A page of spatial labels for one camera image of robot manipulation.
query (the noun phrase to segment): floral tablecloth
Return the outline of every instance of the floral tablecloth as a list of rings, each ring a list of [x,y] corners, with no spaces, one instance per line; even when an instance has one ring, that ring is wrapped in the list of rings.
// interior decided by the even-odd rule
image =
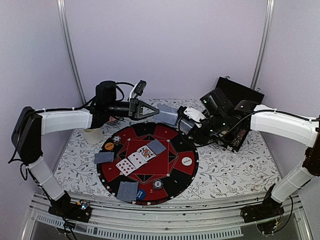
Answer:
[[[203,109],[195,99],[153,99],[144,102],[157,106],[163,104],[174,108],[192,106]],[[141,121],[117,121],[102,127],[103,139],[97,144],[88,144],[82,130],[76,129],[58,162],[54,176],[66,191],[114,198],[101,184],[94,153],[113,133],[131,124],[154,122],[153,118]],[[222,147],[198,148],[199,168],[192,184],[175,199],[211,199],[255,194],[280,180],[274,160],[259,132],[251,131],[241,149],[233,153]]]

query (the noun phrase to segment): metal frame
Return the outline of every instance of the metal frame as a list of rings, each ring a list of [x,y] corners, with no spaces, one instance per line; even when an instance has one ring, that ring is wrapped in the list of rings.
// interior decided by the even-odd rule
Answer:
[[[269,38],[273,12],[274,12],[275,0],[267,0],[267,1],[268,2],[266,4],[266,12],[265,12],[265,18],[264,18],[262,39],[261,39],[261,43],[260,43],[258,58],[257,58],[255,68],[254,68],[253,78],[251,81],[251,89],[253,89],[253,90],[257,89],[258,80],[259,80],[259,76],[261,73],[261,68],[262,68],[262,64],[263,64],[263,60],[264,60],[264,56],[265,56],[265,52],[266,52],[266,47],[267,47],[267,42],[268,42],[268,38]]]
[[[230,239],[242,236],[241,227],[255,225],[244,223],[240,209],[250,204],[261,203],[264,193],[237,197],[171,200],[159,205],[139,206],[119,201],[115,198],[92,197],[79,193],[69,193],[72,201],[90,200],[92,215],[89,223],[74,222],[75,233],[108,238],[113,240],[191,240]],[[307,218],[297,194],[293,196],[293,214],[301,239],[312,240]],[[23,231],[23,240],[29,240],[35,221],[63,229],[63,220],[48,213],[50,202],[40,194],[34,194]],[[291,210],[291,201],[283,203],[284,215]]]
[[[73,78],[75,81],[75,86],[76,86],[77,92],[79,94],[79,98],[81,100],[81,103],[85,104],[87,101],[86,101],[84,89],[82,87],[82,83],[81,83],[81,80],[79,77],[79,72],[78,72],[76,59],[75,59],[75,55],[74,55],[74,50],[73,50],[72,44],[71,44],[70,32],[69,32],[68,21],[67,21],[67,13],[66,13],[66,7],[65,7],[65,0],[57,0],[57,5],[58,5],[62,33],[63,33],[63,37],[64,37],[64,43],[65,43],[66,50],[68,53],[68,57],[69,57],[69,61],[70,61],[71,69],[72,69],[72,74],[73,74]]]

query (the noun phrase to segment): white wall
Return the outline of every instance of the white wall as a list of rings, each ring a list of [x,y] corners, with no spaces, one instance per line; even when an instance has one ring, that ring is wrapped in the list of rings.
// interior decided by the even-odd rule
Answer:
[[[275,1],[265,59],[258,83],[264,103],[292,113],[320,114],[320,1]],[[300,160],[305,147],[265,135],[284,176]],[[320,239],[320,179],[299,191],[314,239]]]
[[[146,99],[198,99],[219,76],[250,86],[267,1],[68,0],[65,5],[87,99],[107,79],[146,80]]]
[[[35,184],[24,182],[10,159],[11,133],[24,106],[80,104],[60,27],[56,0],[3,0],[0,7],[0,239],[21,239]],[[68,132],[44,136],[53,167]]]

